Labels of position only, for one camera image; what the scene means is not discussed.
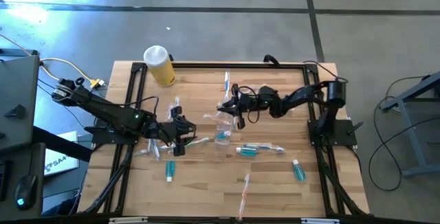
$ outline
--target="yellow bottle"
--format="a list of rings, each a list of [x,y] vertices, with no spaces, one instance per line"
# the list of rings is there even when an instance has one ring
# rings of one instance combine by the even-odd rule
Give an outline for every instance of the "yellow bottle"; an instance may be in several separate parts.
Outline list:
[[[144,61],[156,82],[162,87],[169,87],[176,80],[173,64],[168,52],[159,45],[154,45],[144,52]]]

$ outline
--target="white lid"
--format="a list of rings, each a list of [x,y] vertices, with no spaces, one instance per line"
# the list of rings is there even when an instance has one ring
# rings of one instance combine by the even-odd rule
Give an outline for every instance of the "white lid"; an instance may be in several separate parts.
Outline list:
[[[151,46],[144,52],[144,61],[149,67],[162,66],[168,60],[168,52],[159,45]]]

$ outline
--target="wooden tabletop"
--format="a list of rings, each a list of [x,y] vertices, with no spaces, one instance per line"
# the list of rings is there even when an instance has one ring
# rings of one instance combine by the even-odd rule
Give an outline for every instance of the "wooden tabletop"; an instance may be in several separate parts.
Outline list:
[[[124,102],[133,61],[115,61],[107,99]],[[333,73],[333,63],[323,64]],[[216,124],[204,120],[204,114],[215,114],[216,106],[224,97],[224,69],[175,69],[176,83],[172,87],[157,85],[147,75],[144,97],[159,96],[157,118],[164,121],[170,103],[180,98],[184,115],[197,125],[198,137],[209,137],[207,144],[186,149],[186,155],[173,157],[162,153],[162,160],[152,156],[133,157],[126,192],[125,216],[238,216],[243,180],[250,173],[250,185],[244,216],[247,217],[319,217],[325,216],[318,174],[316,154],[309,144],[307,105],[292,109],[278,119],[262,112],[260,120],[232,132],[232,142],[226,148],[213,143]],[[319,68],[320,80],[333,77]],[[284,96],[304,86],[303,73],[297,69],[231,69],[230,82],[258,89],[268,85]],[[153,101],[142,103],[152,111]],[[345,109],[338,119],[347,118]],[[263,151],[249,158],[235,153],[243,143],[274,144],[287,149],[279,155]],[[141,139],[135,151],[146,148]],[[91,156],[85,186],[78,210],[91,205],[109,180],[115,146],[102,146]],[[341,184],[357,205],[368,212],[358,161],[345,147],[335,147],[335,158]],[[173,182],[165,178],[166,160],[175,160]],[[298,182],[292,169],[297,159],[305,170],[307,180]],[[120,183],[115,187],[113,207],[116,205]],[[334,191],[330,186],[332,206],[336,210]]]

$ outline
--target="gray floor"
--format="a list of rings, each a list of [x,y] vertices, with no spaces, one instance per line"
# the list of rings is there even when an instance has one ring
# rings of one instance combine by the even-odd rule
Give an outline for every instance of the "gray floor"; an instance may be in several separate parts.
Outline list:
[[[190,6],[246,8],[306,8],[306,0],[5,0],[83,3],[96,5]],[[314,0],[316,8],[375,10],[438,10],[438,0]],[[317,16],[326,62],[338,64],[350,80],[347,110],[355,121],[358,153],[371,212],[377,216],[438,222],[440,175],[404,179],[394,192],[378,190],[367,166],[379,145],[373,128],[373,109],[389,84],[406,76],[440,69],[440,16]],[[94,78],[109,79],[113,61],[141,60],[151,45],[163,45],[175,60],[260,61],[272,54],[280,61],[316,59],[308,14],[74,12],[38,8],[0,10],[1,33],[42,57],[66,58]],[[0,41],[0,47],[12,47]],[[79,75],[67,65],[51,63],[56,76]],[[54,84],[44,72],[41,78]],[[416,80],[401,82],[397,94]],[[83,124],[93,118],[72,109]],[[54,133],[81,130],[75,119],[38,91],[36,125]],[[378,114],[385,138],[403,129],[398,115]],[[390,143],[402,168],[415,165],[405,135]],[[397,182],[397,169],[385,150],[373,160],[373,177],[383,187]]]

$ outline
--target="computer mouse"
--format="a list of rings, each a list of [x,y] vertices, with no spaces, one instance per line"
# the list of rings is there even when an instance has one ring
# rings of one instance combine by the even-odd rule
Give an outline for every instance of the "computer mouse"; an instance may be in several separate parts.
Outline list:
[[[34,206],[36,201],[35,175],[26,175],[22,177],[15,189],[15,204],[19,210],[28,210]]]

